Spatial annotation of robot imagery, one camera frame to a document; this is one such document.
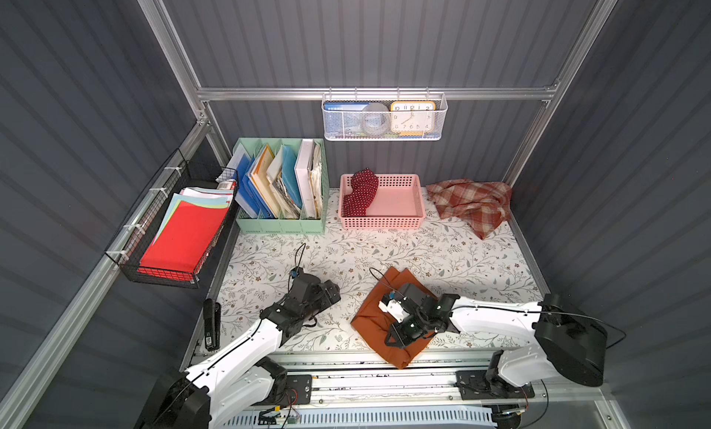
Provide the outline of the rust brown skirt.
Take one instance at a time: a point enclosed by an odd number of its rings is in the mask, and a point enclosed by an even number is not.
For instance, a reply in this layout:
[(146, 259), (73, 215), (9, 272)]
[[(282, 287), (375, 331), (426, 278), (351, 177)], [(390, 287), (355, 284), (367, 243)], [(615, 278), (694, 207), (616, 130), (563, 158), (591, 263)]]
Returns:
[(419, 339), (405, 349), (386, 346), (386, 335), (395, 320), (380, 309), (379, 303), (383, 296), (390, 291), (391, 289), (383, 284), (376, 286), (366, 297), (351, 325), (353, 329), (357, 330), (363, 341), (383, 360), (402, 370), (407, 368), (413, 359), (427, 348), (434, 333), (429, 333), (427, 338)]

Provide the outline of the pink plastic basket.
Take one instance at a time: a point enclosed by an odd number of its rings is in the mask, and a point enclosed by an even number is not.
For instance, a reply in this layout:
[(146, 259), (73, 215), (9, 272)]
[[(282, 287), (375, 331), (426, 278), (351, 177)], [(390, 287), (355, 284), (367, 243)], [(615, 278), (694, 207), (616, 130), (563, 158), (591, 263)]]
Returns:
[(338, 214), (344, 229), (419, 229), (426, 212), (420, 178), (415, 174), (378, 175), (379, 188), (365, 216), (344, 216), (344, 197), (353, 175), (342, 175)]

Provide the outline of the red polka dot skirt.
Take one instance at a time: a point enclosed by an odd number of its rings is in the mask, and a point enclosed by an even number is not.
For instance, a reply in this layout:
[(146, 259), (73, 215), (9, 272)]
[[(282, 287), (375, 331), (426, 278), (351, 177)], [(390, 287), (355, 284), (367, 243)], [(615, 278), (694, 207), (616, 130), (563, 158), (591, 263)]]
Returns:
[(373, 203), (379, 179), (370, 169), (363, 169), (351, 177), (351, 193), (344, 196), (342, 214), (345, 217), (363, 217)]

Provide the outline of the red plaid skirt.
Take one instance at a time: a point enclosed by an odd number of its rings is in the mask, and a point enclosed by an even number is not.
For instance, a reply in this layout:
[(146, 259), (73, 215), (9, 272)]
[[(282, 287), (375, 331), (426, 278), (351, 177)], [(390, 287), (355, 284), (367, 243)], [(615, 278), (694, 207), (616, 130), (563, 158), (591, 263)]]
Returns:
[(452, 179), (426, 187), (442, 220), (458, 218), (481, 240), (511, 218), (512, 188), (503, 182)]

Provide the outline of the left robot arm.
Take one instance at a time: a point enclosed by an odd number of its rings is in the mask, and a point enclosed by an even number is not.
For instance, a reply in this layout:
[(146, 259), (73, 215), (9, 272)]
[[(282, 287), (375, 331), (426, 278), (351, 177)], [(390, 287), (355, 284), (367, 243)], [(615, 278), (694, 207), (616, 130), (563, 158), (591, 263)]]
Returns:
[(218, 428), (254, 404), (294, 403), (287, 370), (269, 356), (341, 300), (340, 288), (296, 268), (282, 299), (242, 336), (203, 362), (161, 375), (136, 428)]

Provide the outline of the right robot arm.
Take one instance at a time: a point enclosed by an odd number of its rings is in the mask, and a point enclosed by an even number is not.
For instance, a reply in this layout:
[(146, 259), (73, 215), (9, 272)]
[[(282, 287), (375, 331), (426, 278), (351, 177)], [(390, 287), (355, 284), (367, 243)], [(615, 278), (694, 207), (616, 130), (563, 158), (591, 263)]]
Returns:
[(496, 397), (557, 376), (591, 388), (604, 382), (603, 323), (568, 306), (559, 295), (500, 303), (457, 294), (437, 298), (407, 283), (384, 295), (379, 308), (394, 318), (385, 338), (388, 347), (405, 349), (442, 333), (485, 332), (522, 341), (522, 347), (500, 349), (490, 360), (484, 389)]

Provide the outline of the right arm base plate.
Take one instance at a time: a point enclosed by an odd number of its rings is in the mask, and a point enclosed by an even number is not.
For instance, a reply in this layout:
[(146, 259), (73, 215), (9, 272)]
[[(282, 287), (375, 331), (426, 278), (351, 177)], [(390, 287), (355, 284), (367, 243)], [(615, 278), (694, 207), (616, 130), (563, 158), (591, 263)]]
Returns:
[(463, 400), (526, 399), (534, 398), (530, 384), (511, 386), (498, 376), (488, 375), (484, 370), (456, 371), (455, 387)]

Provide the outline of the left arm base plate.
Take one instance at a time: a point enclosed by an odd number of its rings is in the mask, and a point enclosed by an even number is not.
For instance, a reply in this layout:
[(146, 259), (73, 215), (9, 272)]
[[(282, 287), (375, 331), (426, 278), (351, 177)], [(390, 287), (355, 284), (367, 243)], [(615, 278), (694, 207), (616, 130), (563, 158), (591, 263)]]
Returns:
[(309, 404), (313, 377), (311, 375), (287, 375), (276, 379), (271, 390), (261, 401), (250, 399), (249, 406), (282, 406)]

